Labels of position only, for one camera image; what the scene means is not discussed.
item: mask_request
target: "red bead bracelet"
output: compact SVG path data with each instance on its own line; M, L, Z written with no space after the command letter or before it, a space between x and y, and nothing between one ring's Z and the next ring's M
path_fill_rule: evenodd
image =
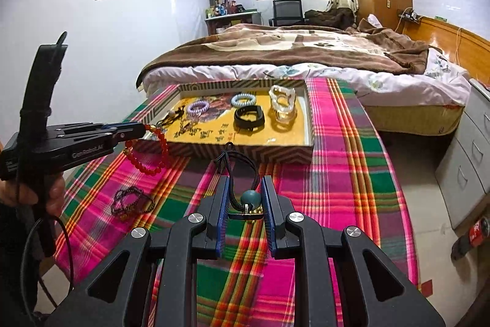
M139 162L136 157L133 155L133 144L134 140L129 140L126 142L126 148L122 151L126 157L131 161L136 169L144 173L145 175L155 176L157 173L162 171L162 168L168 165L168 144L167 139L165 139L165 134L161 131L160 128L156 126L145 124L145 129L154 133L158 139L160 139L160 147L162 148L162 159L158 166L155 169L148 169L141 162Z

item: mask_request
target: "light blue coil hair tie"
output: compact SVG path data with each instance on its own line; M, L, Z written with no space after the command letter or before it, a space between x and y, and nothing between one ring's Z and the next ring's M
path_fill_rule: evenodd
M257 102L257 98L253 94L249 94L249 93L239 93L231 99L231 105L236 108L255 106L256 102Z

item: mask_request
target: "white bed sheet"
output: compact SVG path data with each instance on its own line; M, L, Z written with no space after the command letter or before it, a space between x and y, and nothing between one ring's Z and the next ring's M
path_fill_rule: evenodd
M151 95L168 85L193 82L256 78L328 77L349 82L365 106L465 106L469 97L468 72L449 62L435 49L429 50L424 75L393 75L354 68L326 67L318 63L295 66L255 64L251 66L159 67L143 79L144 90Z

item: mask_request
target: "purple coil hair tie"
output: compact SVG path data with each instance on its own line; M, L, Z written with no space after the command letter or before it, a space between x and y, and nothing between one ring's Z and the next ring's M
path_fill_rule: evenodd
M204 114L208 110L209 110L209 103L204 100L198 100L187 107L187 115L189 117L196 118Z

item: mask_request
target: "black wristband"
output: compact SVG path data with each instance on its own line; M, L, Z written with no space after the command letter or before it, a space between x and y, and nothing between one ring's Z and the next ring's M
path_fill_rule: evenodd
M254 112L257 114L257 119L255 121L244 120L242 116L248 114L249 112ZM264 126L266 123L266 118L264 117L264 112L261 106L244 106L240 107L235 111L235 124L240 129L248 129L252 131L254 128Z

